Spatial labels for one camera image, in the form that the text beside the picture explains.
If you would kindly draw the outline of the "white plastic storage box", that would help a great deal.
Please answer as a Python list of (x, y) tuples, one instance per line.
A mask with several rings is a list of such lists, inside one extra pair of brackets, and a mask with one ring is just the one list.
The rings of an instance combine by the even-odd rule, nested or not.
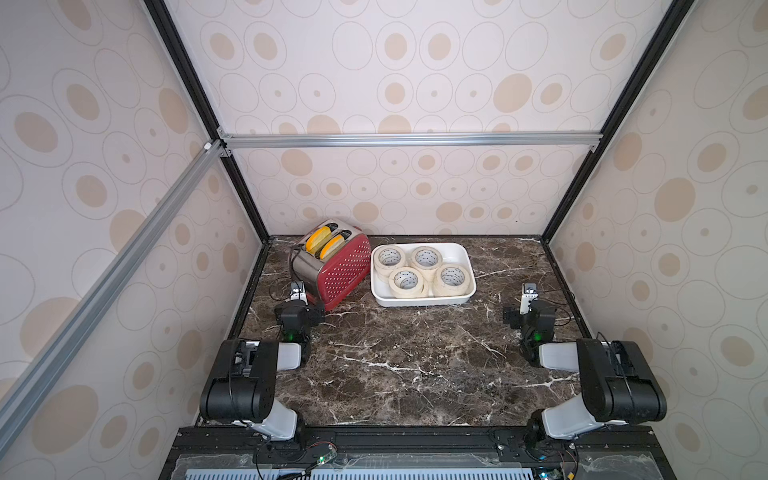
[(382, 282), (376, 275), (371, 257), (371, 292), (377, 303), (382, 307), (427, 307), (427, 306), (445, 306), (460, 305), (469, 301), (476, 292), (476, 281), (472, 271), (469, 255), (464, 247), (457, 243), (406, 243), (406, 244), (384, 244), (396, 245), (400, 247), (407, 257), (408, 264), (409, 253), (420, 246), (430, 246), (436, 248), (443, 256), (443, 264), (458, 264), (463, 266), (470, 274), (470, 290), (464, 296), (454, 297), (436, 297), (432, 292), (432, 282), (427, 282), (428, 293), (424, 298), (397, 299), (395, 298), (387, 282)]

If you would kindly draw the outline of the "masking tape roll four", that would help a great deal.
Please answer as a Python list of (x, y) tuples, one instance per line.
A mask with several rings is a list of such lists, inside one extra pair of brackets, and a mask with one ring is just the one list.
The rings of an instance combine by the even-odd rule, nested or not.
[(464, 296), (470, 290), (470, 280), (463, 266), (443, 264), (435, 271), (432, 292), (436, 297)]

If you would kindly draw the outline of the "masking tape roll one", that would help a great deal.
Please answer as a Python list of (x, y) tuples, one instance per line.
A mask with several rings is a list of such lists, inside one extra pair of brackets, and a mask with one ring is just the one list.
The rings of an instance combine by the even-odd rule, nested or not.
[(387, 282), (390, 275), (407, 265), (404, 251), (396, 245), (380, 245), (372, 252), (374, 271), (382, 282)]

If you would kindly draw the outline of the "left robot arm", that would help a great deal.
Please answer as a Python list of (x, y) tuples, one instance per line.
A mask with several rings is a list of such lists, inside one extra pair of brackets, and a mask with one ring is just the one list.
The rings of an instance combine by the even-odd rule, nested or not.
[(300, 299), (274, 309), (277, 340), (229, 339), (220, 345), (200, 396), (206, 421), (249, 428), (273, 441), (295, 441), (300, 415), (276, 399), (277, 374), (305, 366), (311, 356), (311, 330), (324, 311)]

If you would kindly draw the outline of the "masking tape roll three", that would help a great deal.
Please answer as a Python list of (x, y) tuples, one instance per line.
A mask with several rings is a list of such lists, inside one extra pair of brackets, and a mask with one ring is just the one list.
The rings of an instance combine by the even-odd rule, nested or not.
[(421, 272), (412, 267), (401, 267), (391, 272), (388, 285), (397, 299), (424, 298), (428, 293), (427, 282)]

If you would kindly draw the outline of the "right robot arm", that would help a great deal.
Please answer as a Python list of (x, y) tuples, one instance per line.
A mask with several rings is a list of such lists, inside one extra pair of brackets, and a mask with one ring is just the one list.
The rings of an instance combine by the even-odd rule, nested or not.
[(579, 394), (531, 415), (525, 436), (528, 447), (573, 440), (607, 425), (637, 425), (666, 417), (665, 395), (637, 343), (602, 338), (556, 342), (555, 306), (539, 299), (504, 308), (503, 321), (520, 332), (520, 353), (530, 365), (579, 375)]

